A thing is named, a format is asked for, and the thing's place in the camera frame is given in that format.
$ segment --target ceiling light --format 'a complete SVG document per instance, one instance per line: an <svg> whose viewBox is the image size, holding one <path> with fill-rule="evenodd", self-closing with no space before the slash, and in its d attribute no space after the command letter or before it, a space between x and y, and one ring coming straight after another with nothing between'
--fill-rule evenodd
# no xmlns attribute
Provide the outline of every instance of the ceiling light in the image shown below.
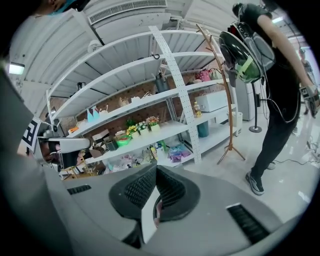
<svg viewBox="0 0 320 256"><path fill-rule="evenodd" d="M278 23L280 21L282 21L284 18L283 17L278 17L272 20L273 23Z"/></svg>
<svg viewBox="0 0 320 256"><path fill-rule="evenodd" d="M11 62L9 66L9 74L22 75L25 70L25 65Z"/></svg>

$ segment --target black stand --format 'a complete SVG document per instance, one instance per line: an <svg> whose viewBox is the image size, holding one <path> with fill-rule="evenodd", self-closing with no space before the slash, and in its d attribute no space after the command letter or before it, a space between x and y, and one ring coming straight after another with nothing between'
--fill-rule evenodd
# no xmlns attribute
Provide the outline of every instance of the black stand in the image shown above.
<svg viewBox="0 0 320 256"><path fill-rule="evenodd" d="M252 91L253 91L253 97L254 97L254 126L249 127L249 131L253 133L261 133L262 129L260 126L257 126L258 122L258 110L257 110L257 96L256 96L256 89L255 84L252 83Z"/></svg>

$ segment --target potted plant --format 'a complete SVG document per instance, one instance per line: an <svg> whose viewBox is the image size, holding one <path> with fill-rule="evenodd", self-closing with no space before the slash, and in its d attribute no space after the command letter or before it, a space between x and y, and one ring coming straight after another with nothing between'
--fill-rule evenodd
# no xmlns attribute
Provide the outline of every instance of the potted plant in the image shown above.
<svg viewBox="0 0 320 256"><path fill-rule="evenodd" d="M126 120L125 124L126 124L126 127L128 127L128 128L131 127L131 126L136 126L136 122L131 118L128 118Z"/></svg>
<svg viewBox="0 0 320 256"><path fill-rule="evenodd" d="M135 126L141 135L146 135L149 133L148 125L147 125L146 121L137 123Z"/></svg>
<svg viewBox="0 0 320 256"><path fill-rule="evenodd" d="M159 117L150 116L146 119L146 123L150 126L151 131L156 132L160 130Z"/></svg>
<svg viewBox="0 0 320 256"><path fill-rule="evenodd" d="M133 139L137 138L140 136L137 127L135 125L130 126L127 130L126 130L126 135L131 136Z"/></svg>

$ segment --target pink bag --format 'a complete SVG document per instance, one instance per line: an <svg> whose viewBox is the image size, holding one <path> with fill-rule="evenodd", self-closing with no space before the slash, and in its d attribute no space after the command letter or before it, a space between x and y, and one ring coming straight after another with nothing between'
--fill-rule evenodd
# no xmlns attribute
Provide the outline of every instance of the pink bag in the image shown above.
<svg viewBox="0 0 320 256"><path fill-rule="evenodd" d="M211 81L210 73L211 73L210 70L204 69L200 71L198 74L195 74L195 79L200 79L202 82Z"/></svg>

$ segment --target black pants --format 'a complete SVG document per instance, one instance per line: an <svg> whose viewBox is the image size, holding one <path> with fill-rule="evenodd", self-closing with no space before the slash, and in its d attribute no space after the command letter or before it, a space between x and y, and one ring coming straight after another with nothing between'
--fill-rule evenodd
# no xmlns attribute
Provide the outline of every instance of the black pants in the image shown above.
<svg viewBox="0 0 320 256"><path fill-rule="evenodd" d="M254 178L261 178L264 174L265 169L267 169L268 165L276 159L276 157L280 154L284 146L286 145L292 131L297 125L297 121L299 119L300 114L300 100L298 100L298 112L295 119L290 123L285 123L282 119L279 112L276 111L272 102L268 100L268 107L270 110L270 118L268 130L266 131L262 150L256 159L254 167L251 169L251 175ZM286 120L292 119L296 112L297 104L294 108L291 108L291 115L286 115Z"/></svg>

